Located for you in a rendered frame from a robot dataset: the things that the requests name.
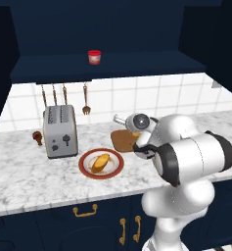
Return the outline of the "red-rimmed plate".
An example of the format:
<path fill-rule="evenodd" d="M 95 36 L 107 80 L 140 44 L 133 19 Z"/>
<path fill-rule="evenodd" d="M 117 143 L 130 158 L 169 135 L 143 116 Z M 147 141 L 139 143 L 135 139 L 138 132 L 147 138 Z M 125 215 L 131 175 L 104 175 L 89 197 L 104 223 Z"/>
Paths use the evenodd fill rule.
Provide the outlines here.
<path fill-rule="evenodd" d="M 92 172 L 95 161 L 103 154 L 109 154 L 110 159 L 107 165 L 98 173 Z M 87 177 L 93 179 L 107 179 L 118 175 L 124 166 L 122 156 L 117 151 L 109 148 L 96 148 L 84 153 L 78 162 L 79 170 Z"/>

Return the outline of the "navy drawer front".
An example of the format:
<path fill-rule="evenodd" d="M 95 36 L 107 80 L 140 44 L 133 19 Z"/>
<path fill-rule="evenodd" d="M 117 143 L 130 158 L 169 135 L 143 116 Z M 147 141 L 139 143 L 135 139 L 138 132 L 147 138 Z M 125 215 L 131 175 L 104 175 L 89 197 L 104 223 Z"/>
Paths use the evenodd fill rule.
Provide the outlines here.
<path fill-rule="evenodd" d="M 129 212 L 130 198 L 118 197 L 36 211 L 35 218 L 40 226 L 60 226 L 81 221 L 111 220 L 127 216 Z"/>

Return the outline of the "navy cupboard door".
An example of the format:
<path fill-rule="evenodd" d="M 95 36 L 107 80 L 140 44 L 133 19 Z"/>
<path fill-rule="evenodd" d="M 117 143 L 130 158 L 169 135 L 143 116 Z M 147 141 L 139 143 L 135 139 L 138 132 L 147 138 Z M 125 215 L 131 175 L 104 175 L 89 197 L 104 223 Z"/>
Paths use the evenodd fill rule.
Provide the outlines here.
<path fill-rule="evenodd" d="M 125 243 L 119 243 L 121 218 L 126 219 Z M 100 219 L 93 223 L 81 221 L 60 226 L 38 225 L 45 251 L 127 251 L 128 215 Z"/>
<path fill-rule="evenodd" d="M 129 251 L 142 251 L 145 242 L 152 236 L 156 219 L 149 217 L 142 209 L 142 194 L 131 197 L 131 219 L 130 219 L 130 233 L 129 233 Z M 141 235 L 139 243 L 133 240 L 133 235 L 137 231 L 138 225 L 135 223 L 135 216 L 141 216 Z"/>

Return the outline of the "red-lidded jam jar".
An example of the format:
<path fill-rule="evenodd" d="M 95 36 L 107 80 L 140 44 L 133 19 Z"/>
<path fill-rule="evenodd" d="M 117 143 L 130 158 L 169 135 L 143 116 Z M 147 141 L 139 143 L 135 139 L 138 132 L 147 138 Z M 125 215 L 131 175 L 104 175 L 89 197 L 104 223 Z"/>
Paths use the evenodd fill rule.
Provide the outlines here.
<path fill-rule="evenodd" d="M 100 50 L 89 50 L 88 60 L 90 65 L 99 65 L 101 62 L 102 52 Z"/>

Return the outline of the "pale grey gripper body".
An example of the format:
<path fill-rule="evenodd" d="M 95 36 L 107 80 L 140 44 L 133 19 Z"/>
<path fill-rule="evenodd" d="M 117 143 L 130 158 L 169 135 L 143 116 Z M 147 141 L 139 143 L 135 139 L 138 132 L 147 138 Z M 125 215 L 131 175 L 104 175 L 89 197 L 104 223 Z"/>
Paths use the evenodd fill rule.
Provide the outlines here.
<path fill-rule="evenodd" d="M 125 124 L 126 124 L 125 119 L 120 118 L 117 114 L 114 115 L 113 120 L 114 120 L 114 122 L 116 122 L 119 125 L 125 126 Z"/>

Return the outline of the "dark navy wall cabinet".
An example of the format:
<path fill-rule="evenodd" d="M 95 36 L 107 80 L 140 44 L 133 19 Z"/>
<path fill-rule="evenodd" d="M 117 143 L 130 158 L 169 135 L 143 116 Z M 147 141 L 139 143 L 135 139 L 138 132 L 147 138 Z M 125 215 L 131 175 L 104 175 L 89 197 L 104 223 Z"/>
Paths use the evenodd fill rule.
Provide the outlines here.
<path fill-rule="evenodd" d="M 200 73 L 178 51 L 183 0 L 14 0 L 14 82 Z M 89 50 L 102 52 L 90 65 Z"/>

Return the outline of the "brown wooden cutting board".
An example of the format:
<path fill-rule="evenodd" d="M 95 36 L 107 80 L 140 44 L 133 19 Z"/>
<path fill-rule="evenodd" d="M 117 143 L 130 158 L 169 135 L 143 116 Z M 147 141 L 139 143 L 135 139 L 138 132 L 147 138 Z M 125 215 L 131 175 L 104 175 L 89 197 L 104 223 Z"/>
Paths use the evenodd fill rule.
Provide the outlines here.
<path fill-rule="evenodd" d="M 115 130 L 111 133 L 113 146 L 117 152 L 121 153 L 132 152 L 137 139 L 138 137 L 133 136 L 132 132 L 127 129 Z"/>

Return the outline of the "open navy cabinet door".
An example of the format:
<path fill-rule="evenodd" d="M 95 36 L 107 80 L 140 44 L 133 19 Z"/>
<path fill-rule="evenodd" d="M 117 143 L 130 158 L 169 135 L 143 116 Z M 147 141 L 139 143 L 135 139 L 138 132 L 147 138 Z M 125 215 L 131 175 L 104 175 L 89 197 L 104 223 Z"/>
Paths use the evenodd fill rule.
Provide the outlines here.
<path fill-rule="evenodd" d="M 232 0 L 187 0 L 179 51 L 232 92 Z"/>
<path fill-rule="evenodd" d="M 0 116 L 12 87 L 10 73 L 20 58 L 15 27 L 8 6 L 0 6 Z"/>

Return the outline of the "silver toaster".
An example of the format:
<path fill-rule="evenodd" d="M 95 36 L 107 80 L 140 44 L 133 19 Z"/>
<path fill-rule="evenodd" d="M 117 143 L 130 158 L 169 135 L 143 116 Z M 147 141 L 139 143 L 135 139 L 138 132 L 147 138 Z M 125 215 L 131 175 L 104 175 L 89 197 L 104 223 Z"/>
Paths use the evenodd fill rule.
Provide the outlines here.
<path fill-rule="evenodd" d="M 73 105 L 48 106 L 43 113 L 43 137 L 49 159 L 78 154 Z"/>

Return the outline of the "hanging wooden-handled fork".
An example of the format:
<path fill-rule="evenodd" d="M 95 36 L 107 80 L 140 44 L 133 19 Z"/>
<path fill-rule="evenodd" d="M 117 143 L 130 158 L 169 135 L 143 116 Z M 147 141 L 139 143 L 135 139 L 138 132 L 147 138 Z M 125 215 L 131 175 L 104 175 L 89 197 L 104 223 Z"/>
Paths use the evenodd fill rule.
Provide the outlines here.
<path fill-rule="evenodd" d="M 89 115 L 91 112 L 91 108 L 87 105 L 87 85 L 83 85 L 83 93 L 84 93 L 84 107 L 82 108 L 82 112 L 84 115 Z"/>

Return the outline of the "golden croissant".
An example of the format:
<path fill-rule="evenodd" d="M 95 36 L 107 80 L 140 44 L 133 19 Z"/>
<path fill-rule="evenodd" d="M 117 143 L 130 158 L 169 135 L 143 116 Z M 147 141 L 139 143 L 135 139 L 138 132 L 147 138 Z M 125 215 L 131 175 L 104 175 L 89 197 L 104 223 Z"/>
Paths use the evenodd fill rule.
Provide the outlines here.
<path fill-rule="evenodd" d="M 99 173 L 110 161 L 110 155 L 109 154 L 102 154 L 100 155 L 96 161 L 94 162 L 91 172 L 93 174 Z"/>

